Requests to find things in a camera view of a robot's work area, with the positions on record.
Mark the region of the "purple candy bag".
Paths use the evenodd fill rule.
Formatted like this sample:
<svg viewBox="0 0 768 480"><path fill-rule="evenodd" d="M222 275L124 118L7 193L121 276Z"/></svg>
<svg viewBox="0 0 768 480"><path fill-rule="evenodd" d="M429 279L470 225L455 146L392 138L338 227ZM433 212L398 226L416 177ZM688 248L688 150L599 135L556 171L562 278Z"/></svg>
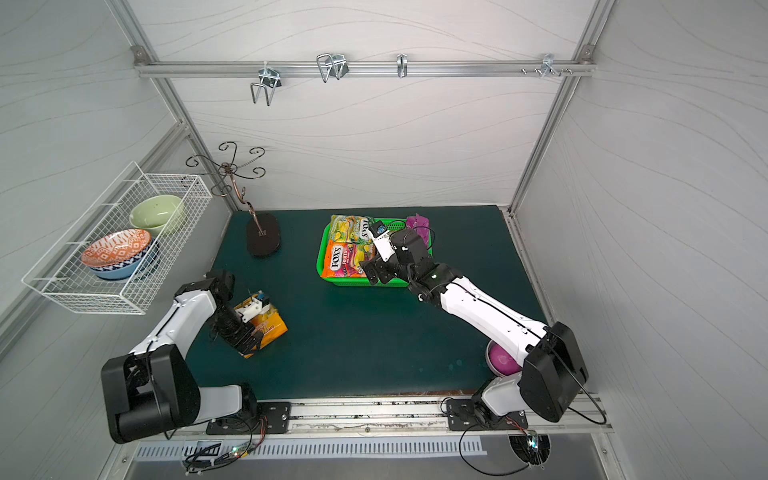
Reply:
<svg viewBox="0 0 768 480"><path fill-rule="evenodd" d="M406 218L406 227L414 230L427 248L431 247L432 230L427 217L415 214Z"/></svg>

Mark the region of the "green plastic basket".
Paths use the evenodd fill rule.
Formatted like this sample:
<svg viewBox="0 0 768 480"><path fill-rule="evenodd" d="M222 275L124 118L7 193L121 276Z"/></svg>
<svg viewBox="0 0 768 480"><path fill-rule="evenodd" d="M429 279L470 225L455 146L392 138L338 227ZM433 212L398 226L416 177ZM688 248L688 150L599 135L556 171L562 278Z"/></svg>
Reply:
<svg viewBox="0 0 768 480"><path fill-rule="evenodd" d="M385 225L388 226L388 229L392 232L407 228L406 227L406 218L377 218L377 217L371 217L373 219L373 222L375 221L382 221ZM336 286L344 286L344 287L370 287L371 284L369 283L367 277L365 278L342 278L342 279L330 279L330 278L323 278L320 276L320 270L321 270L321 263L323 261L327 244L330 241L328 239L328 231L329 231L329 223L326 225L323 235L320 242L320 248L316 259L316 272L318 276L327 281L330 282ZM431 236L431 247L428 248L429 252L432 252L432 241L434 239L434 234L432 233Z"/></svg>

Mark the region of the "yellow candy bag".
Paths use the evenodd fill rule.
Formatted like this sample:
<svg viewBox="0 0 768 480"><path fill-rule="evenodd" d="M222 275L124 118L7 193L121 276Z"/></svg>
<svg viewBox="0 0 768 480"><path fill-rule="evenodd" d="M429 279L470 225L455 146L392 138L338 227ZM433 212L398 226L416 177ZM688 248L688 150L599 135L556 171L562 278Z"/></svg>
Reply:
<svg viewBox="0 0 768 480"><path fill-rule="evenodd" d="M240 355L246 359L288 332L285 321L272 301L271 308L266 313L243 323L252 328L250 336L242 342L242 346L238 347Z"/></svg>

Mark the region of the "orange Fox's candy bag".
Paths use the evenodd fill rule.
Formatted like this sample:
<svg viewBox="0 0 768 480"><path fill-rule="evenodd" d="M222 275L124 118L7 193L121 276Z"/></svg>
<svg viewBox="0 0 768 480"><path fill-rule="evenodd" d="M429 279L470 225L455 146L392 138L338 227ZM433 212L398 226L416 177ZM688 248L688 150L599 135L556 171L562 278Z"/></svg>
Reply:
<svg viewBox="0 0 768 480"><path fill-rule="evenodd" d="M355 244L329 241L321 263L320 276L330 279L365 278L362 263L376 254L372 243Z"/></svg>

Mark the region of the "green Fox's candy bag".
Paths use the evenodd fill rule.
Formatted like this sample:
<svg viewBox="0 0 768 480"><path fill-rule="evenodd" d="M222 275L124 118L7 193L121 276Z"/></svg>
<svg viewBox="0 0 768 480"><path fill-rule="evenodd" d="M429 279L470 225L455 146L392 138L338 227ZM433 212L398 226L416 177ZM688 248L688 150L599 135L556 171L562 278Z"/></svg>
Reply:
<svg viewBox="0 0 768 480"><path fill-rule="evenodd" d="M367 216L333 215L329 224L328 239L334 243L372 243L372 223L373 219Z"/></svg>

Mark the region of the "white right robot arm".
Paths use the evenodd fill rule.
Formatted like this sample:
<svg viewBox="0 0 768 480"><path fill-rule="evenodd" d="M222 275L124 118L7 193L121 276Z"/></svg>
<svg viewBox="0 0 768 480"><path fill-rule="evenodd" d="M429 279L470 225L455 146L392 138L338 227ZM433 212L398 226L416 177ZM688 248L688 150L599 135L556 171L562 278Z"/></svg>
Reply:
<svg viewBox="0 0 768 480"><path fill-rule="evenodd" d="M413 229L392 232L377 221L364 237L375 246L375 256L362 262L371 284L405 281L418 300L473 326L518 365L517 372L490 380L475 393L474 411L482 421L525 410L551 423L560 421L588 380L569 327L561 322L547 326L486 294L458 270L436 262Z"/></svg>

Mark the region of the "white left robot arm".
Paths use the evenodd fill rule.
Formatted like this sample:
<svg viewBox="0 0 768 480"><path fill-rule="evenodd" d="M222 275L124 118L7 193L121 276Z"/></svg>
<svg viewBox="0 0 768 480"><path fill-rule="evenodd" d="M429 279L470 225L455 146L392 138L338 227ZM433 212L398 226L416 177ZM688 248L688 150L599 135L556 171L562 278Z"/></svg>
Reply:
<svg viewBox="0 0 768 480"><path fill-rule="evenodd" d="M201 387L186 357L207 326L245 356L261 349L264 334L230 305L234 275L212 270L182 285L163 318L129 353L101 370L107 425L112 440L126 444L184 427L238 418L248 428L260 410L245 384Z"/></svg>

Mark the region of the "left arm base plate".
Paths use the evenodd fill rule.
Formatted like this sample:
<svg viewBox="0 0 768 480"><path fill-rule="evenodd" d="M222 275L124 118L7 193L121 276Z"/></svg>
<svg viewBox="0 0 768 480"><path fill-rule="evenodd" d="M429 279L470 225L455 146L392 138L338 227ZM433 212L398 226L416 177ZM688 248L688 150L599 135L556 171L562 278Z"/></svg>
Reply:
<svg viewBox="0 0 768 480"><path fill-rule="evenodd" d="M286 434L291 407L290 402L258 402L255 413L244 412L210 421L206 426L206 434L209 436Z"/></svg>

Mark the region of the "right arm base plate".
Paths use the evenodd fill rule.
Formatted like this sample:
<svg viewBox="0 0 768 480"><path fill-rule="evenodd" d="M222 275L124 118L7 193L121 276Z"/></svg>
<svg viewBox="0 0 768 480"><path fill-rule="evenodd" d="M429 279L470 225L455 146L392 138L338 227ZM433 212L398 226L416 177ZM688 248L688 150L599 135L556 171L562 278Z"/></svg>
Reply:
<svg viewBox="0 0 768 480"><path fill-rule="evenodd" d="M504 417L491 418L476 410L471 399L445 397L440 402L440 411L446 417L448 429L452 432L463 432L467 429L521 431L529 428L524 411L513 411Z"/></svg>

